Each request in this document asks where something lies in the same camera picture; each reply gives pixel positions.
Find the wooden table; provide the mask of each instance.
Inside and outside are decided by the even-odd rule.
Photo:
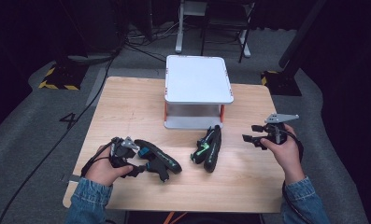
[[[232,84],[235,100],[225,108],[221,151],[215,171],[191,161],[196,141],[206,131],[164,127],[164,80],[109,77],[79,153],[74,175],[112,137],[152,142],[175,158],[182,172],[162,183],[155,173],[119,178],[107,208],[149,211],[278,213],[284,174],[269,150],[243,141],[252,124],[264,124],[275,113],[269,90],[260,85]],[[146,161],[134,159],[134,164]],[[70,182],[64,196],[69,207],[78,183]]]

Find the right hand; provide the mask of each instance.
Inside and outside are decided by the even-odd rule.
[[[295,131],[290,125],[284,124],[285,130],[295,135]],[[261,143],[269,148],[275,155],[276,161],[283,168],[285,173],[286,185],[298,182],[305,178],[304,171],[299,160],[298,145],[289,135],[287,141],[277,145],[266,138],[261,139]]]

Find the denim sleeve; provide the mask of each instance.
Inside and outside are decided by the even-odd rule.
[[[330,223],[321,198],[316,194],[308,177],[287,185],[285,192],[293,206],[311,223]],[[291,209],[286,200],[283,200],[281,205],[281,216],[283,223],[306,223]]]
[[[105,209],[112,187],[81,178],[71,197],[65,223],[106,223]]]

